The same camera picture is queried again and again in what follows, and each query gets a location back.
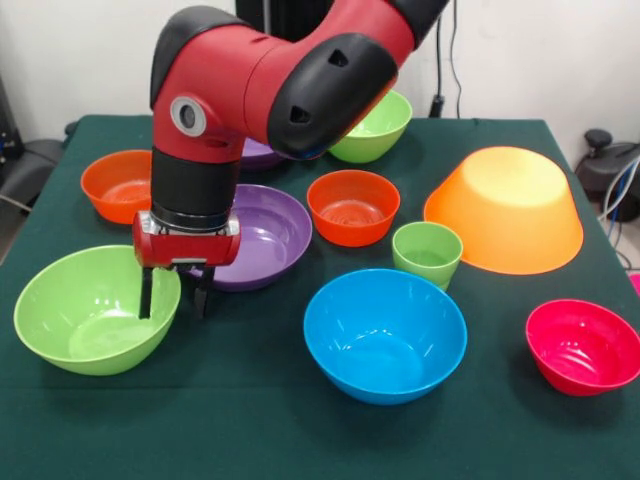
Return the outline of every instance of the small green cup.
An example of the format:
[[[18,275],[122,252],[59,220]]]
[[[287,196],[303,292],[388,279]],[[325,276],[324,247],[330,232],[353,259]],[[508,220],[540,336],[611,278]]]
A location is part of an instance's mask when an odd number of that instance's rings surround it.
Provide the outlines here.
[[[433,222],[414,222],[393,235],[393,263],[398,270],[419,275],[442,290],[462,257],[462,240],[450,228]]]

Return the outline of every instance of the pink bowl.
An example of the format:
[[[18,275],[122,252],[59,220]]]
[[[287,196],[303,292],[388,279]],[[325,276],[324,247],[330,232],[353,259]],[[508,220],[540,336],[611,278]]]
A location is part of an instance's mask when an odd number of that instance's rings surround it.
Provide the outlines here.
[[[567,395],[598,395],[640,374],[640,337],[619,315],[582,300],[536,308],[526,326],[540,372]]]
[[[629,279],[631,280],[631,283],[635,287],[636,292],[638,292],[638,296],[640,297],[640,273],[631,275]]]

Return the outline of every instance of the cable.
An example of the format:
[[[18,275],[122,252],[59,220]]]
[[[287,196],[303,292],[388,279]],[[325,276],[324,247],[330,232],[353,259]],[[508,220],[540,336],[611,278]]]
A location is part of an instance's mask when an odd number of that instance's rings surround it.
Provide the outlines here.
[[[429,110],[429,118],[442,117],[442,108],[444,107],[444,97],[442,96],[442,47],[440,46],[440,37],[442,31],[442,16],[438,17],[436,27],[436,63],[438,67],[438,91],[431,100],[431,109]]]
[[[438,17],[436,24],[436,64],[438,67],[438,96],[442,96],[442,55],[440,47],[440,33],[442,30],[442,17]]]
[[[32,210],[31,207],[26,206],[24,203],[14,200],[13,198],[6,197],[2,194],[0,194],[0,200],[4,200],[5,202],[18,207],[20,210],[24,210],[25,212],[30,212]]]
[[[631,260],[629,260],[629,257],[627,257],[624,253],[622,253],[620,250],[616,250],[616,253],[618,254],[618,256],[624,260],[624,263],[627,264],[626,267],[624,267],[625,270],[629,270],[631,268],[633,268],[633,266],[631,265]]]
[[[616,192],[617,198],[620,198],[620,194],[622,193],[622,188],[627,181],[626,173],[622,176],[620,183],[618,184],[618,191]],[[611,233],[613,232],[613,227],[616,225],[616,220],[618,219],[618,211],[620,210],[620,206],[618,205],[613,211],[613,217],[611,218],[611,225],[609,225],[609,233],[607,234],[608,238],[611,238]]]
[[[607,189],[607,194],[605,195],[604,204],[603,204],[604,205],[604,212],[598,217],[598,220],[603,220],[603,219],[607,218],[607,216],[611,212],[613,212],[613,210],[615,210],[615,208],[618,205],[620,205],[620,203],[622,202],[624,197],[627,195],[627,192],[631,188],[631,184],[633,183],[633,180],[635,178],[635,175],[636,175],[636,172],[638,171],[638,167],[639,166],[640,166],[640,156],[634,158],[629,163],[627,163],[627,165],[622,170],[620,170],[620,172],[618,172],[618,174],[614,177],[613,181],[609,185],[609,188]],[[613,192],[613,189],[617,185],[618,181],[622,178],[622,176],[629,169],[631,169],[631,173],[629,174],[629,178],[628,178],[628,180],[626,182],[626,185],[624,186],[624,188],[622,190],[622,193],[618,196],[616,201],[613,202],[613,205],[609,206],[609,201],[611,200],[611,193]]]
[[[613,243],[613,248],[618,248],[618,245],[620,245],[620,239],[622,238],[622,222],[618,222],[618,237],[616,238],[616,241]]]
[[[456,102],[456,116],[460,118],[460,97],[462,97],[462,84],[456,73],[456,67],[453,62],[453,46],[456,41],[456,35],[458,33],[458,0],[453,0],[453,32],[451,33],[451,43],[449,44],[449,59],[451,60],[451,72],[453,73],[453,79],[458,85],[458,100]]]

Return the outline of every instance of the orange bowl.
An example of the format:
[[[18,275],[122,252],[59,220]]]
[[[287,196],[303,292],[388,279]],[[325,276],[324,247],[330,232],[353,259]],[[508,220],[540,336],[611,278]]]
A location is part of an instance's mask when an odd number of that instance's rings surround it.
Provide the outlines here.
[[[136,212],[151,208],[151,151],[106,155],[87,167],[80,185],[102,217],[131,225]]]
[[[316,179],[307,191],[316,230],[342,247],[364,247],[381,240],[400,208],[400,192],[381,175],[338,170]]]
[[[462,238],[462,261],[504,274],[560,268],[578,254],[584,239],[560,167],[515,147],[469,155],[428,198],[424,219]]]

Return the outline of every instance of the red-orange bowl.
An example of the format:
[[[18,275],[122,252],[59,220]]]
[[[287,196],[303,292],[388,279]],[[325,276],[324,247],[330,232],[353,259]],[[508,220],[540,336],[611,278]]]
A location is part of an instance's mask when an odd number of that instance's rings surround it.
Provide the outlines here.
[[[87,167],[80,185],[103,218],[131,225],[136,212],[151,208],[151,151],[106,155]]]
[[[400,200],[393,183],[363,170],[328,173],[307,191],[316,230],[342,247],[364,247],[381,240],[391,228]]]

